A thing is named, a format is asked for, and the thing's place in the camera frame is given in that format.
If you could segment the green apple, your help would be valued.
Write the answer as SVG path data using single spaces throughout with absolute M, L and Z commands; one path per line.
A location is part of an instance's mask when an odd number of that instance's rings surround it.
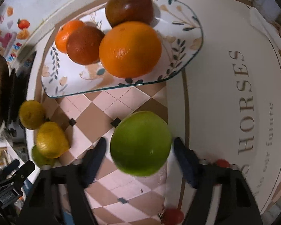
M 56 162 L 55 159 L 51 159 L 51 158 L 46 158 L 45 156 L 43 156 L 36 145 L 33 146 L 32 151 L 31 151 L 31 155 L 32 155 L 32 160 L 35 162 L 35 164 L 37 165 L 37 167 L 43 169 L 43 168 L 52 168 Z
M 168 124 L 151 111 L 135 112 L 115 128 L 111 157 L 119 170 L 146 177 L 161 169 L 170 154 L 172 136 Z

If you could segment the red cherry tomato upper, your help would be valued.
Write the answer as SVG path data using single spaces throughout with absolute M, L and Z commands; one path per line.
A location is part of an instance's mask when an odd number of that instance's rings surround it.
M 219 167 L 230 168 L 230 163 L 224 159 L 218 159 L 215 161 L 215 164 Z

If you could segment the red cherry tomato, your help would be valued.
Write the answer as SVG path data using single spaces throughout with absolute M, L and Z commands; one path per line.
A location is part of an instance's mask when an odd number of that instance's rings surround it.
M 167 208 L 161 214 L 160 220 L 165 225 L 177 225 L 184 220 L 184 213 L 175 208 Z
M 219 167 L 230 168 L 230 163 L 224 159 L 218 159 L 215 161 L 215 164 Z

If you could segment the red cherry tomato lower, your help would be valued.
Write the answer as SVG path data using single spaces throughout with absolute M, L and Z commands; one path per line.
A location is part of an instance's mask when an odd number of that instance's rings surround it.
M 165 225 L 177 225 L 184 220 L 184 213 L 175 208 L 167 208 L 161 214 L 160 220 Z

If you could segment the yellow lemon middle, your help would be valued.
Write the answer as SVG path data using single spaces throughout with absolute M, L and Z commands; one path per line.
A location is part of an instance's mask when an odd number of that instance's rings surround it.
M 35 145 L 44 157 L 50 159 L 59 158 L 70 148 L 64 131 L 52 121 L 47 121 L 39 127 Z

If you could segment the yellow lemon far left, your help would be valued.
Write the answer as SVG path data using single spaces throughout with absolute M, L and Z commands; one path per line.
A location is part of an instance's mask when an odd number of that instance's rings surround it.
M 36 130 L 45 122 L 46 112 L 38 101 L 26 100 L 20 106 L 19 119 L 23 127 Z

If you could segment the checkered counter mat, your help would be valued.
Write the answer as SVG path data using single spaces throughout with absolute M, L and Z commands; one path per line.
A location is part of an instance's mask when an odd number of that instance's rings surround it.
M 65 129 L 72 146 L 69 164 L 101 136 L 111 122 L 136 111 L 152 111 L 168 122 L 205 160 L 237 164 L 262 213 L 272 224 L 281 213 L 281 50 L 250 24 L 250 6 L 235 0 L 178 0 L 203 27 L 203 46 L 177 76 L 162 83 L 48 97 L 41 84 L 43 57 L 51 34 L 37 44 L 28 98 L 46 108 Z

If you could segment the black gas stove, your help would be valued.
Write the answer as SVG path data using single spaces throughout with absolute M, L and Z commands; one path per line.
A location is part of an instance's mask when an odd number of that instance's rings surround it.
M 36 53 L 37 52 L 34 51 L 27 59 L 21 62 L 16 69 L 11 71 L 7 116 L 4 120 L 6 126 L 17 121 L 20 106 L 26 100 L 30 73 Z

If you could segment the dark reddish orange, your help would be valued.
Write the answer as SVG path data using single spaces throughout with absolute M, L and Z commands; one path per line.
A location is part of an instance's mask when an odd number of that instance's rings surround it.
M 105 34 L 92 26 L 82 26 L 74 31 L 67 41 L 67 55 L 80 65 L 95 64 L 99 61 L 99 46 Z

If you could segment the large bright orange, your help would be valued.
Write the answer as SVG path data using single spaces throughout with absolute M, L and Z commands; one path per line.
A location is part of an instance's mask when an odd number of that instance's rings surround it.
M 162 45 L 155 30 L 138 21 L 113 27 L 99 46 L 100 62 L 118 78 L 138 78 L 150 73 L 161 54 Z

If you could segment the bright orange with stem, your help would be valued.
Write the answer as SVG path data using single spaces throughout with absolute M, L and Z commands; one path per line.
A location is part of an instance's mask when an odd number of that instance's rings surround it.
M 57 49 L 62 53 L 67 53 L 66 45 L 69 36 L 83 26 L 86 26 L 86 24 L 80 20 L 72 20 L 62 26 L 55 37 L 55 45 Z

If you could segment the floral oval plate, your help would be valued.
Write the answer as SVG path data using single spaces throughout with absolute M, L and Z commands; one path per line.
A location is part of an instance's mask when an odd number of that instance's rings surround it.
M 176 76 L 203 46 L 203 27 L 194 11 L 178 0 L 152 0 L 150 25 L 126 22 L 112 28 L 101 7 L 81 16 L 104 32 L 95 50 L 99 60 L 74 62 L 51 43 L 43 57 L 41 84 L 48 97 L 164 82 Z

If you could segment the white folded tissue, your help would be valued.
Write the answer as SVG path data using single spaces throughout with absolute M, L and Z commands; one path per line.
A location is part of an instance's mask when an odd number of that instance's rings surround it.
M 256 8 L 251 7 L 249 14 L 250 24 L 264 34 L 268 39 L 272 39 L 279 50 L 281 50 L 281 37 L 278 30 L 268 23 Z

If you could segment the dark red-green apple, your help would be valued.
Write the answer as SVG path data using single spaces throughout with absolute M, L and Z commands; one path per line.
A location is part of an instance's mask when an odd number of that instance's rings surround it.
M 152 0 L 109 0 L 105 15 L 111 27 L 128 21 L 150 24 L 154 18 Z

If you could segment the colourful wall sticker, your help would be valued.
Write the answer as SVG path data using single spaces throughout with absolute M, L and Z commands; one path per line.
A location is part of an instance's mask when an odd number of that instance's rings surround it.
M 8 6 L 0 12 L 0 55 L 9 66 L 18 57 L 23 44 L 30 37 L 30 22 L 18 18 L 14 8 Z

